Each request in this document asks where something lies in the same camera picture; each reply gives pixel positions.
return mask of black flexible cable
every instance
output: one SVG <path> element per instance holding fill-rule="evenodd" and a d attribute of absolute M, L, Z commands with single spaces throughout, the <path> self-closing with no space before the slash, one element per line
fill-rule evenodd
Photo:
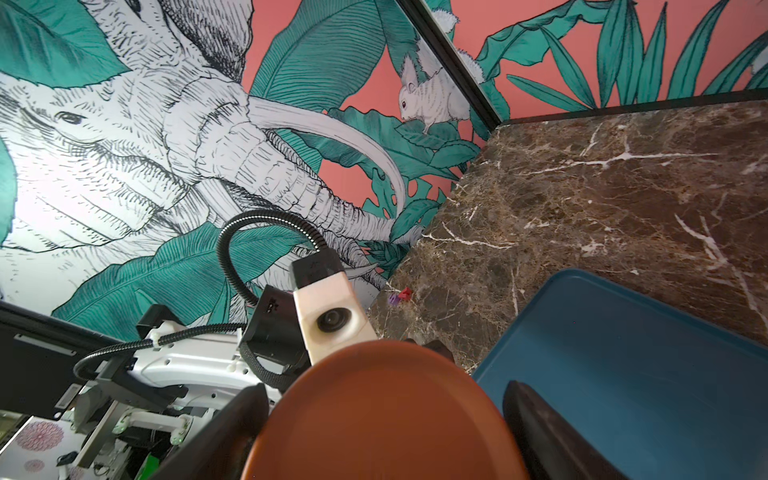
<path fill-rule="evenodd" d="M 261 365 L 258 358 L 253 354 L 253 352 L 250 351 L 247 346 L 243 347 L 245 348 L 240 348 L 240 355 L 243 357 L 243 360 L 245 360 L 245 363 L 248 364 L 250 369 L 253 370 L 253 374 L 256 375 L 259 380 L 264 382 L 264 385 L 268 385 L 274 389 L 280 390 L 281 392 L 285 392 L 288 390 L 288 387 L 290 387 L 293 382 L 299 378 L 298 375 L 291 373 L 270 372 L 269 370 L 265 369 L 263 365 Z"/>
<path fill-rule="evenodd" d="M 168 345 L 169 343 L 178 342 L 183 339 L 188 339 L 193 336 L 203 335 L 204 333 L 223 333 L 233 332 L 237 329 L 245 329 L 247 323 L 214 323 L 212 325 L 194 326 L 190 329 L 181 330 L 179 332 L 168 333 L 157 339 L 157 344 L 160 346 Z M 96 372 L 93 369 L 88 370 L 89 366 L 98 364 L 104 360 L 105 357 L 113 356 L 115 353 L 121 352 L 135 352 L 136 350 L 149 349 L 154 346 L 151 339 L 138 340 L 137 342 L 118 343 L 117 345 L 108 346 L 106 348 L 96 350 L 93 353 L 89 353 L 75 363 L 73 371 L 74 375 L 81 380 L 93 380 L 96 378 Z"/>
<path fill-rule="evenodd" d="M 284 212 L 281 210 L 251 210 L 243 212 L 226 222 L 219 233 L 219 240 L 216 244 L 216 254 L 219 257 L 219 264 L 224 271 L 224 276 L 230 282 L 230 285 L 251 305 L 259 302 L 259 297 L 251 292 L 246 284 L 240 279 L 240 276 L 232 264 L 230 256 L 230 241 L 232 236 L 241 228 L 252 223 L 269 223 L 272 225 L 282 225 L 302 233 L 312 243 L 315 250 L 325 250 L 328 248 L 323 235 L 310 222 L 304 220 L 296 214 Z"/>

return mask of elephant ear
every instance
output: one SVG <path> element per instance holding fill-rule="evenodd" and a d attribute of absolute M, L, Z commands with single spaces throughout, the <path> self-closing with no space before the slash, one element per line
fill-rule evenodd
<path fill-rule="evenodd" d="M 160 4 L 212 67 L 235 81 L 242 79 L 253 37 L 250 0 L 160 0 Z"/>

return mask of jungle wallpaper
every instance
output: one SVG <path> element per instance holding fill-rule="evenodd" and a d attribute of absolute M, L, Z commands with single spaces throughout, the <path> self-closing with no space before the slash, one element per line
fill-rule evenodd
<path fill-rule="evenodd" d="M 768 87 L 764 0 L 453 0 L 452 14 L 503 120 Z"/>
<path fill-rule="evenodd" d="M 244 321 L 214 246 L 254 207 L 320 228 L 369 305 L 480 150 L 452 82 L 401 98 L 440 67 L 394 0 L 0 0 L 0 39 L 2 299 L 118 339 L 152 303 Z M 308 253 L 232 242 L 258 293 Z"/>

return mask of orange plate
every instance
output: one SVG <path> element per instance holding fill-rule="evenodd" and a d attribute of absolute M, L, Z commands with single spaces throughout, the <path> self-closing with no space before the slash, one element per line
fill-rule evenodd
<path fill-rule="evenodd" d="M 255 478 L 527 479 L 493 402 L 423 347 L 346 347 L 305 372 L 277 404 L 243 471 Z"/>

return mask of black bracket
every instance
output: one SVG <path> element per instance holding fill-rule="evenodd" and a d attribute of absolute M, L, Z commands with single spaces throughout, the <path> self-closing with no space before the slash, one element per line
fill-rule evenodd
<path fill-rule="evenodd" d="M 164 320 L 176 322 L 182 326 L 184 325 L 181 320 L 179 320 L 179 317 L 175 316 L 167 306 L 155 304 L 147 309 L 147 312 L 141 317 L 139 323 L 136 324 L 136 331 L 139 332 L 139 338 L 147 338 L 149 331 L 159 327 Z"/>
<path fill-rule="evenodd" d="M 267 285 L 243 333 L 240 348 L 288 366 L 302 366 L 309 359 L 299 328 L 293 294 Z"/>
<path fill-rule="evenodd" d="M 187 394 L 185 386 L 159 389 L 139 382 L 128 374 L 134 363 L 133 353 L 113 356 L 96 376 L 96 383 L 112 399 L 155 413 L 162 413 L 176 398 Z"/>

